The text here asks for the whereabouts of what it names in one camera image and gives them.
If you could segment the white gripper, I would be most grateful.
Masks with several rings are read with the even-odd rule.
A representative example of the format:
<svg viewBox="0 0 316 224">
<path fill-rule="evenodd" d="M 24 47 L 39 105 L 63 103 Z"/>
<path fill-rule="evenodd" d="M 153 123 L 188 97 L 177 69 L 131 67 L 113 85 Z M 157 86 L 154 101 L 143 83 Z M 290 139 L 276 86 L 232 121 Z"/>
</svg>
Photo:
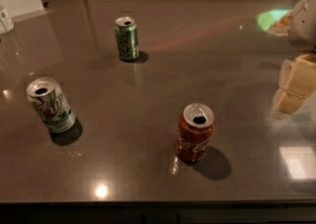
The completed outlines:
<svg viewBox="0 0 316 224">
<path fill-rule="evenodd" d="M 300 51 L 316 52 L 316 0 L 299 0 L 291 14 L 289 42 Z M 279 72 L 273 105 L 278 112 L 296 113 L 316 91 L 316 54 L 286 59 Z"/>
</svg>

